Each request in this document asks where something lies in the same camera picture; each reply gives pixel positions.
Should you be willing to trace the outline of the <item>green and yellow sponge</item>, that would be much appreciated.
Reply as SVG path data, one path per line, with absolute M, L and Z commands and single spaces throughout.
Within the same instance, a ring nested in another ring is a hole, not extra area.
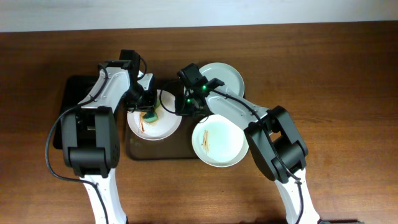
M 145 115 L 142 116 L 143 121 L 147 123 L 153 123 L 158 120 L 158 115 L 156 112 L 156 109 L 159 107 L 159 105 L 155 105 L 155 108 L 153 111 L 147 112 Z

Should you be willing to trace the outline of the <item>pink plate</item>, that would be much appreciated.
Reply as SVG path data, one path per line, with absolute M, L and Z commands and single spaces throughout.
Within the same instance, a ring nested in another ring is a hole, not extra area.
M 149 140 L 158 141 L 165 139 L 172 135 L 180 126 L 182 117 L 173 113 L 169 113 L 164 109 L 164 106 L 170 110 L 175 111 L 175 96 L 165 90 L 157 90 L 157 96 L 162 94 L 161 103 L 157 99 L 156 105 L 159 107 L 156 109 L 158 120 L 153 123 L 147 123 L 143 121 L 142 116 L 145 112 L 132 112 L 127 114 L 127 123 L 130 130 L 138 137 Z

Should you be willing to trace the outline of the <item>pale green plate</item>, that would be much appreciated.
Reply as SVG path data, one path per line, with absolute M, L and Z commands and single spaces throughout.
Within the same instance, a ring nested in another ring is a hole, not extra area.
M 240 97 L 244 96 L 244 80 L 234 67 L 226 63 L 214 62 L 202 66 L 199 71 L 208 80 L 217 78 L 224 82 L 235 94 Z

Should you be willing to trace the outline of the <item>white plate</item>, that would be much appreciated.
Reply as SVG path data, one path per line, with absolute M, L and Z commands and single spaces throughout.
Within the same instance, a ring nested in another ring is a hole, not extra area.
M 233 166 L 249 150 L 243 130 L 218 114 L 202 119 L 195 126 L 192 147 L 201 161 L 213 167 Z

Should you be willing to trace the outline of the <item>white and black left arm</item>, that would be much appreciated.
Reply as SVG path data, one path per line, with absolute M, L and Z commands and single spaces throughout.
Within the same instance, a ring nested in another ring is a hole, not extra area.
M 128 222 L 116 184 L 120 158 L 116 114 L 120 102 L 130 113 L 155 110 L 154 77 L 139 70 L 141 63 L 143 59 L 137 58 L 100 64 L 90 92 L 60 120 L 65 165 L 84 185 L 96 223 Z

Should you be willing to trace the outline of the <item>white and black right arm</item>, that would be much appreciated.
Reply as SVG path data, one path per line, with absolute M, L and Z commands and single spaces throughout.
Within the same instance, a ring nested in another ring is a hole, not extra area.
M 226 85 L 192 86 L 175 100 L 178 115 L 213 113 L 241 128 L 261 173 L 273 181 L 282 198 L 288 223 L 320 223 L 306 181 L 308 147 L 289 113 L 268 109 L 235 94 Z

